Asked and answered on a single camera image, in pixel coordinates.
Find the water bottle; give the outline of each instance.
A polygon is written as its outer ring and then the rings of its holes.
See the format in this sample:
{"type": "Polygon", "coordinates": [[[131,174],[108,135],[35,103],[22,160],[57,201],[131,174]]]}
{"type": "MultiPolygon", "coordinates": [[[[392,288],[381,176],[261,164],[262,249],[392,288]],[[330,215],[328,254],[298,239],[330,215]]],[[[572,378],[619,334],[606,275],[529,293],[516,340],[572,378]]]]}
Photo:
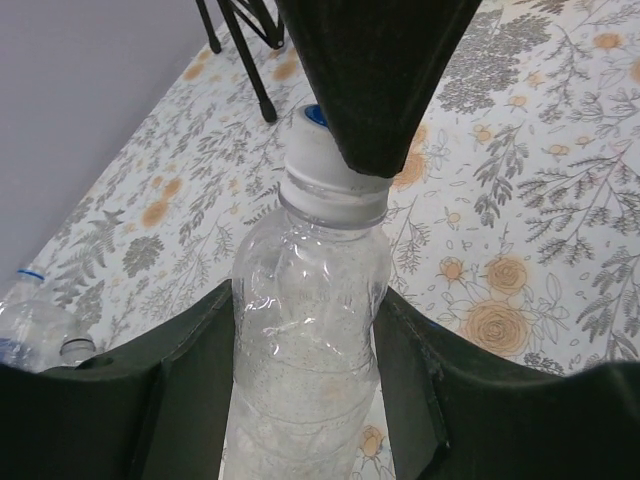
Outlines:
{"type": "Polygon", "coordinates": [[[0,304],[0,362],[34,373],[76,366],[96,353],[76,317],[47,298],[43,282],[38,272],[18,270],[0,304]]]}
{"type": "Polygon", "coordinates": [[[317,105],[298,109],[282,207],[233,266],[225,480],[347,479],[379,382],[371,323],[389,281],[390,180],[345,165],[317,105]]]}

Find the gray wall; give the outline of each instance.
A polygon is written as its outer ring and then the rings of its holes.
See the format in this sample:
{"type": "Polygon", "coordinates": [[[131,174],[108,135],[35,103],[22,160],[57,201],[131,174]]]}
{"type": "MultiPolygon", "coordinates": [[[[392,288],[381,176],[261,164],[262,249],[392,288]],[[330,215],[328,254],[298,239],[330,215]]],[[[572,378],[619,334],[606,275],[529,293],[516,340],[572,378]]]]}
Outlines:
{"type": "Polygon", "coordinates": [[[195,0],[0,1],[0,280],[46,244],[205,42],[195,0]]]}

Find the black tripod leg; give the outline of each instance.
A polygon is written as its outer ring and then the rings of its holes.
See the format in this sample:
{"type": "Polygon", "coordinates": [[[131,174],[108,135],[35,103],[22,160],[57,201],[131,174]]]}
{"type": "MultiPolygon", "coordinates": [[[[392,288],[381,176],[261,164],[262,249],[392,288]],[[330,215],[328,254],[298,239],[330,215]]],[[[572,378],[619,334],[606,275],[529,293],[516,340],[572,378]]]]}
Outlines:
{"type": "Polygon", "coordinates": [[[244,39],[242,30],[240,30],[240,25],[238,25],[236,15],[235,13],[233,13],[233,7],[229,3],[230,1],[231,0],[218,0],[220,11],[222,12],[222,16],[227,22],[229,33],[231,33],[231,37],[233,38],[233,41],[238,48],[238,53],[240,54],[240,58],[242,59],[244,68],[247,70],[249,79],[251,80],[251,84],[253,85],[253,89],[256,91],[256,95],[258,96],[262,117],[267,123],[273,123],[278,119],[276,109],[273,106],[273,103],[271,103],[269,96],[267,95],[267,91],[265,90],[264,84],[260,79],[260,74],[258,73],[256,64],[253,62],[253,58],[251,58],[251,52],[249,51],[246,40],[244,39]]]}
{"type": "Polygon", "coordinates": [[[209,37],[209,46],[211,47],[213,53],[220,53],[222,51],[222,47],[220,47],[220,42],[218,41],[216,32],[213,29],[213,25],[211,24],[211,17],[209,16],[207,4],[205,3],[205,0],[196,0],[196,4],[198,5],[198,10],[200,11],[202,23],[204,23],[204,29],[207,31],[207,37],[209,37]]]}

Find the floral pattern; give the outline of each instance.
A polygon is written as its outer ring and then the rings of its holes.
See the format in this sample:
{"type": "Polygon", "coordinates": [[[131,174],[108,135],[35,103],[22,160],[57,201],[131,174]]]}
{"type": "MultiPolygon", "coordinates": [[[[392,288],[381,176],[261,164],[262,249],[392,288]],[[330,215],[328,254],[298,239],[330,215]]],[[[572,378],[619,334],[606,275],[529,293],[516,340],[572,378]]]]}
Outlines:
{"type": "MultiPolygon", "coordinates": [[[[391,286],[515,362],[566,375],[640,348],[640,0],[486,0],[392,187],[391,286]]],[[[284,133],[313,102],[291,45],[205,48],[35,260],[104,348],[226,278],[277,207],[284,133]]],[[[351,480],[395,478],[377,392],[351,480]]]]}

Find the tablecloth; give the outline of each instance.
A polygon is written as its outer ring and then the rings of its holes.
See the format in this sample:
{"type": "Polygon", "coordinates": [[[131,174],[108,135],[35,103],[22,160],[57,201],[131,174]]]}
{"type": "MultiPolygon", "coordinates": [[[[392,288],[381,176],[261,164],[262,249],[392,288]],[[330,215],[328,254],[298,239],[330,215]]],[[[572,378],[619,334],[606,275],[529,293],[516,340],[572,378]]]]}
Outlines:
{"type": "MultiPolygon", "coordinates": [[[[640,1],[486,1],[393,184],[391,286],[470,341],[560,375],[638,360],[640,1]]],[[[112,348],[229,275],[277,207],[283,134],[314,101],[295,49],[226,30],[144,120],[35,263],[112,348]]],[[[429,45],[413,48],[427,50],[429,45]]],[[[381,395],[353,480],[395,478],[381,395]]]]}

